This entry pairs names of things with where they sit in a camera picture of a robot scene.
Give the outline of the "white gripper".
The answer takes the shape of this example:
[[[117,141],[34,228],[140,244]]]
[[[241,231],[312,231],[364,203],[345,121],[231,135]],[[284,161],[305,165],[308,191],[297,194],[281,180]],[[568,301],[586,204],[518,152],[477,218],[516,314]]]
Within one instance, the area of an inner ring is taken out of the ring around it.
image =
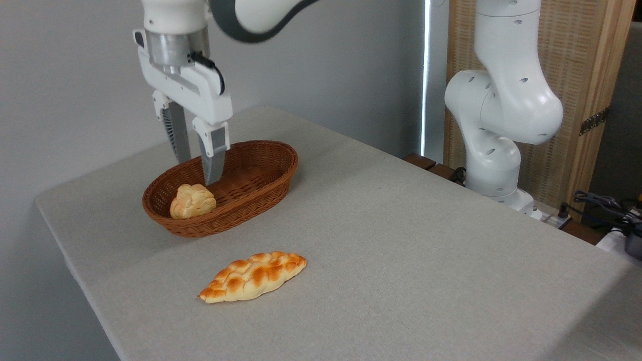
[[[136,29],[133,36],[143,76],[156,90],[152,94],[156,118],[163,123],[178,163],[191,159],[186,109],[197,116],[193,129],[199,135],[205,185],[218,182],[226,151],[231,147],[227,120],[233,116],[231,96],[222,75],[200,54],[197,61],[188,59],[178,74],[167,73],[150,61],[144,30]]]

